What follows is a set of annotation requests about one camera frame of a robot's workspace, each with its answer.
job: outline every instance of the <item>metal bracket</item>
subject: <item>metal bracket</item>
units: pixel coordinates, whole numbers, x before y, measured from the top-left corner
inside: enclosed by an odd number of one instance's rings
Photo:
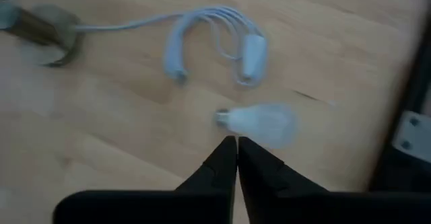
[[[405,111],[392,145],[405,154],[431,163],[431,117]]]

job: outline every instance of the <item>light bulb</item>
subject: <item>light bulb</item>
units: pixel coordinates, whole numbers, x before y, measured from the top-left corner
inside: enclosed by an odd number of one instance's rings
[[[281,148],[289,144],[297,127],[295,114],[285,104],[218,110],[215,120],[228,130],[269,148]]]

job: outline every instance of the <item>white plug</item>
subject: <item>white plug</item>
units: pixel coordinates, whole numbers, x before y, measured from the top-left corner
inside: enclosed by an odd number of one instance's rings
[[[241,76],[250,82],[259,82],[265,74],[267,62],[267,41],[256,34],[244,37],[242,47]]]

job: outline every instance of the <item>wooden floor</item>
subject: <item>wooden floor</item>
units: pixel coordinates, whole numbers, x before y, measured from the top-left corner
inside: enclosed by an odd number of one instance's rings
[[[218,108],[285,102],[300,119],[272,151],[330,190],[363,190],[409,69],[425,0],[17,0],[52,3],[89,24],[117,24],[211,4],[239,8],[269,40],[267,76],[243,89],[208,25],[187,36],[190,78],[163,72],[171,22],[91,34],[65,68],[22,62],[0,34],[0,222],[49,223],[86,189],[173,189],[227,132]],[[312,96],[312,100],[302,94]],[[247,223],[240,191],[234,223]]]

